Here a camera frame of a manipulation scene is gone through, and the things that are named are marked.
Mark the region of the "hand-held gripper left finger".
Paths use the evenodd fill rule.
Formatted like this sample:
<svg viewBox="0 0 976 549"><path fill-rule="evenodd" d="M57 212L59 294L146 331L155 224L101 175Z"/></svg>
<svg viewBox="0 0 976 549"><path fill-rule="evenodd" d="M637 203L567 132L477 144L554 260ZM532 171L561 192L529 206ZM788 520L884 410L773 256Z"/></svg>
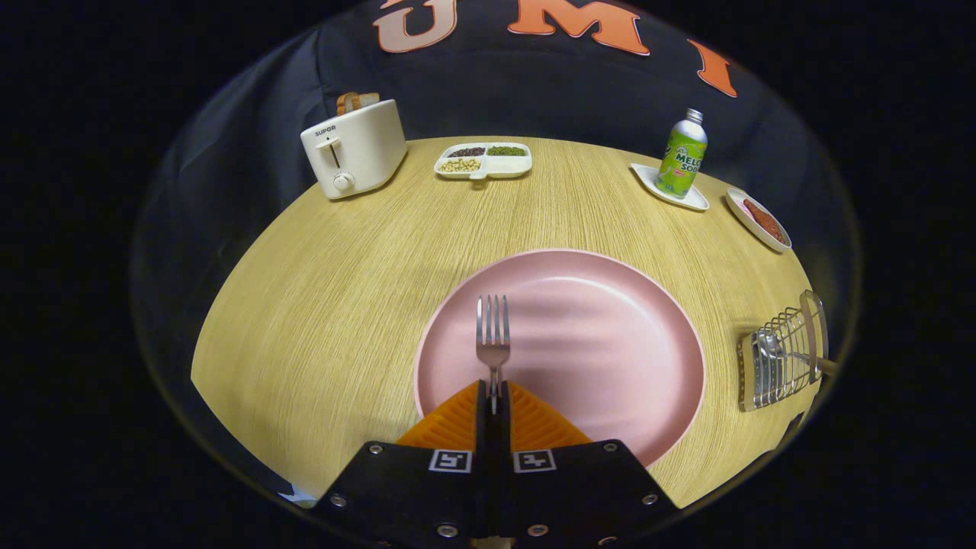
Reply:
<svg viewBox="0 0 976 549"><path fill-rule="evenodd" d="M311 515L367 548L477 545L486 385L461 389L397 441L366 441Z"/></svg>

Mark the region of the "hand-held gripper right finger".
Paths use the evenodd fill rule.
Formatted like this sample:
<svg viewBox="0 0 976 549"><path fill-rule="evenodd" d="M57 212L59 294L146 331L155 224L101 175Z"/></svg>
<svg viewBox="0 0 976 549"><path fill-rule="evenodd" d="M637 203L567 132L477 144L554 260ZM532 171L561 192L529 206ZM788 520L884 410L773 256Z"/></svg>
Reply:
<svg viewBox="0 0 976 549"><path fill-rule="evenodd" d="M588 437L515 382L502 395L502 536L516 548L625 548L679 518L623 441Z"/></svg>

